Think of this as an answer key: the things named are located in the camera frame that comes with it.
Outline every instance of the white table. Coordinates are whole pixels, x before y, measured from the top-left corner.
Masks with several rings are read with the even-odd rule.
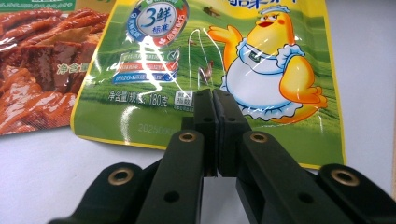
[[[391,194],[396,101],[396,1],[328,0],[347,165]],[[0,223],[71,215],[107,166],[142,168],[163,151],[80,139],[69,127],[0,137]],[[202,223],[248,223],[233,178],[205,180]]]

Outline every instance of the plastic food bag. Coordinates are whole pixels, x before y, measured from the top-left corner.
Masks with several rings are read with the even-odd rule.
[[[193,93],[221,89],[301,165],[343,163],[329,32],[323,0],[118,1],[72,128],[166,148],[192,115]]]
[[[0,3],[0,135],[69,125],[113,4]]]

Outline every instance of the chicken's eye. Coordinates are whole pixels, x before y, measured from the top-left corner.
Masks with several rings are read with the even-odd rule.
[[[275,16],[270,16],[269,18],[270,18],[270,21],[276,21],[277,15],[275,15]]]

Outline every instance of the cartoon chicken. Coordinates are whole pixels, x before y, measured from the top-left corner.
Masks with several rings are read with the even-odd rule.
[[[263,9],[245,38],[231,25],[208,30],[213,40],[225,44],[227,73],[220,88],[254,119],[293,123],[327,107],[322,88],[313,86],[313,69],[295,43],[289,12],[283,6]]]

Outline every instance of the green package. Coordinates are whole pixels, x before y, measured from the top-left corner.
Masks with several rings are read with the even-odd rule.
[[[204,89],[231,93],[302,166],[345,162],[324,0],[119,0],[71,126],[165,149]]]

